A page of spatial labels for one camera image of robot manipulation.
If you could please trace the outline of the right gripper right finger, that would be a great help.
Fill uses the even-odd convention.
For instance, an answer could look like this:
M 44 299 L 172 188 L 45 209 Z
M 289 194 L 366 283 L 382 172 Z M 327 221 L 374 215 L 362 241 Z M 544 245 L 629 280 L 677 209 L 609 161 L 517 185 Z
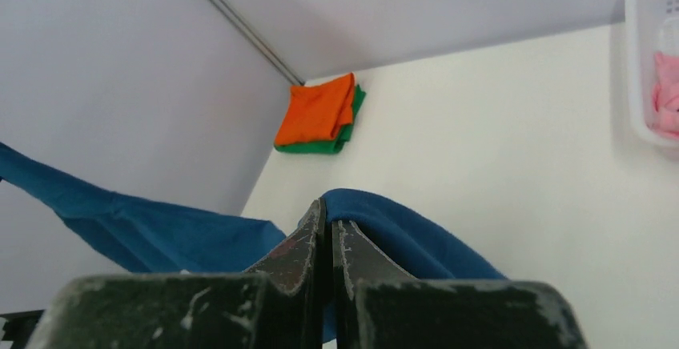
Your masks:
M 586 348 L 570 304 L 546 283 L 422 280 L 354 222 L 332 226 L 339 348 Z

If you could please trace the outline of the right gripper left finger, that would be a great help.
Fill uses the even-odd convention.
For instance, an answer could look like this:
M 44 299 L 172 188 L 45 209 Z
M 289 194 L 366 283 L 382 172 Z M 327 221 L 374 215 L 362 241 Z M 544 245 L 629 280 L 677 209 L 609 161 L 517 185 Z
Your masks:
M 30 348 L 319 348 L 314 291 L 325 207 L 242 273 L 76 279 L 46 309 Z

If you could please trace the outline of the blue printed t-shirt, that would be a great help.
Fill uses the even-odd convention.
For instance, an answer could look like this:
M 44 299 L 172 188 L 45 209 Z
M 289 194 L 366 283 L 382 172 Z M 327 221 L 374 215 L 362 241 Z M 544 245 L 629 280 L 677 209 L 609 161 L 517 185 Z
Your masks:
M 1 178 L 49 207 L 101 255 L 135 273 L 240 272 L 286 235 L 271 221 L 222 215 L 97 187 L 10 148 Z M 371 192 L 323 195 L 328 223 L 352 221 L 392 261 L 421 279 L 500 279 L 471 247 L 414 210 Z

